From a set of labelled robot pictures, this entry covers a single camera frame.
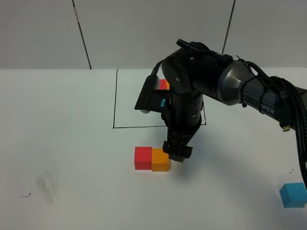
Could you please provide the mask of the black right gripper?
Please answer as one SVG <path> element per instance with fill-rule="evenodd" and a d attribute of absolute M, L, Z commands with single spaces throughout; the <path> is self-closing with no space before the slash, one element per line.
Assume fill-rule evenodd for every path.
<path fill-rule="evenodd" d="M 169 159 L 183 162 L 192 154 L 188 143 L 201 126 L 201 110 L 203 96 L 198 91 L 179 93 L 169 91 L 169 99 L 165 108 L 165 124 L 167 141 L 163 143 L 163 152 L 169 153 Z M 170 150 L 182 150 L 179 154 L 170 154 Z"/>

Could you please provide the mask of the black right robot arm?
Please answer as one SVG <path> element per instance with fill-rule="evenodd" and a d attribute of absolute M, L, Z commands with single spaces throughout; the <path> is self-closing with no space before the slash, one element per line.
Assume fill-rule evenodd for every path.
<path fill-rule="evenodd" d="M 256 64 L 220 55 L 202 43 L 178 40 L 179 50 L 162 61 L 170 85 L 163 150 L 182 162 L 191 156 L 189 141 L 201 126 L 203 97 L 226 105 L 250 106 L 295 130 L 299 159 L 307 157 L 307 91 L 285 79 L 268 76 Z"/>

